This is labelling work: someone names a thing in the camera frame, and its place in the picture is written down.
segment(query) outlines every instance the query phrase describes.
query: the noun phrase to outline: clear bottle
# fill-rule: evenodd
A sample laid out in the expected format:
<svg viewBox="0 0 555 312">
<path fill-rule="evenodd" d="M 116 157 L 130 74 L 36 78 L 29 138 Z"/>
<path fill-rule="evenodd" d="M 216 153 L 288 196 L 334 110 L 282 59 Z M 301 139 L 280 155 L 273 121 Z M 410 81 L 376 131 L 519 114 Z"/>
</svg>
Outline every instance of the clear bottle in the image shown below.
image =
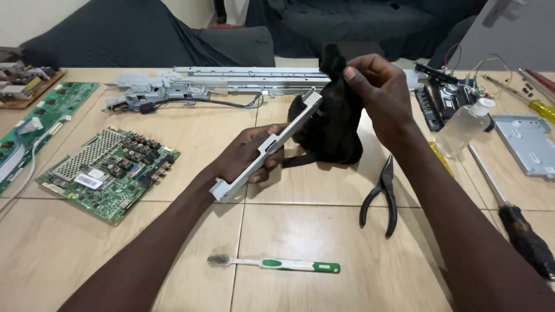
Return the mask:
<svg viewBox="0 0 555 312">
<path fill-rule="evenodd" d="M 448 158 L 460 154 L 470 141 L 490 125 L 487 115 L 495 107 L 491 99 L 481 98 L 474 105 L 461 106 L 433 140 L 437 149 Z"/>
</svg>

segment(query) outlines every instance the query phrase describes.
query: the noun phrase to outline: green and white toothbrush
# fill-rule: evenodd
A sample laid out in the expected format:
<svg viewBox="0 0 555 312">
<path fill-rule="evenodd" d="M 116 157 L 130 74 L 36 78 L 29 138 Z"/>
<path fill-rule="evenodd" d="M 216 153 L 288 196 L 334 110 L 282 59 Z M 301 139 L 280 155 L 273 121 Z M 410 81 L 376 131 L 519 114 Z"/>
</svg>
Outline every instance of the green and white toothbrush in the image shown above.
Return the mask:
<svg viewBox="0 0 555 312">
<path fill-rule="evenodd" d="M 207 259 L 209 264 L 228 266 L 230 264 L 257 265 L 263 269 L 275 269 L 283 271 L 313 271 L 339 274 L 341 266 L 339 263 L 308 262 L 287 259 L 235 259 L 228 255 L 214 255 Z"/>
</svg>

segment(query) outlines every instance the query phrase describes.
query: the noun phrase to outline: metal cover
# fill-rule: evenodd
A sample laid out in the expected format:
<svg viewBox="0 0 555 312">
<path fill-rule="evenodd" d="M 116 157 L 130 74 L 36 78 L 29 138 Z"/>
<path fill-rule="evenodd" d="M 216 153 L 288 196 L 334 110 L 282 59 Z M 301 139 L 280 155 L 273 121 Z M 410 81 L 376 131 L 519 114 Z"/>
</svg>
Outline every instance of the metal cover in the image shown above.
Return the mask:
<svg viewBox="0 0 555 312">
<path fill-rule="evenodd" d="M 73 180 L 79 173 L 79 167 L 84 164 L 92 165 L 102 155 L 111 151 L 123 138 L 125 138 L 123 134 L 104 129 L 89 143 L 82 146 L 75 155 L 52 170 L 52 173 L 66 181 Z"/>
<path fill-rule="evenodd" d="M 555 144 L 546 137 L 551 128 L 536 116 L 492 116 L 497 133 L 518 166 L 529 177 L 555 178 Z"/>
</svg>

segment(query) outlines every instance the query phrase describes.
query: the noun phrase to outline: main board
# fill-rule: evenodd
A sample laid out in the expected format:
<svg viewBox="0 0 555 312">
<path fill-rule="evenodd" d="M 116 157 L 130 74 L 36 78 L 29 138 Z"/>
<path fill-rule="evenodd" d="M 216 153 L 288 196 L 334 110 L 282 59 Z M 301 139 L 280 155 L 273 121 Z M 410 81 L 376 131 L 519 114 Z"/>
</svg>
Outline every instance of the main board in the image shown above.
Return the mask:
<svg viewBox="0 0 555 312">
<path fill-rule="evenodd" d="M 36 182 L 116 226 L 179 155 L 156 140 L 109 127 Z"/>
<path fill-rule="evenodd" d="M 42 129 L 34 130 L 29 133 L 17 134 L 13 128 L 2 140 L 0 140 L 0 194 L 15 180 L 20 172 L 31 162 L 32 145 L 46 132 L 48 135 L 39 142 L 36 153 L 46 145 L 62 125 L 67 122 L 60 120 L 63 116 L 72 116 L 73 113 L 89 98 L 100 84 L 96 82 L 66 82 L 57 84 L 43 101 L 39 102 L 32 111 L 29 112 L 18 124 L 23 124 L 31 119 L 39 120 Z M 6 168 L 7 160 L 20 146 L 25 148 L 23 158 L 14 166 Z"/>
</svg>

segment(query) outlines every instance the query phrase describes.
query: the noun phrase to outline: black pliers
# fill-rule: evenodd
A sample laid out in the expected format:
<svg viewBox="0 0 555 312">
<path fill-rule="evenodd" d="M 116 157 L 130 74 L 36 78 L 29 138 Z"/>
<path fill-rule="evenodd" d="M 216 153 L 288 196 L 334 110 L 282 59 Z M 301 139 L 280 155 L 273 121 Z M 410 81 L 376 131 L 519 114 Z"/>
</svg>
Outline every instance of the black pliers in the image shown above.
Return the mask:
<svg viewBox="0 0 555 312">
<path fill-rule="evenodd" d="M 388 239 L 393 235 L 395 227 L 397 226 L 397 204 L 395 203 L 395 195 L 393 194 L 393 155 L 389 155 L 387 161 L 385 162 L 384 168 L 380 173 L 380 180 L 374 187 L 370 194 L 362 202 L 360 207 L 359 224 L 360 228 L 364 228 L 366 224 L 366 213 L 368 212 L 368 207 L 370 203 L 378 196 L 378 194 L 384 191 L 385 198 L 387 199 L 387 207 L 389 208 L 389 224 L 387 225 L 387 231 L 385 232 L 385 238 Z"/>
</svg>

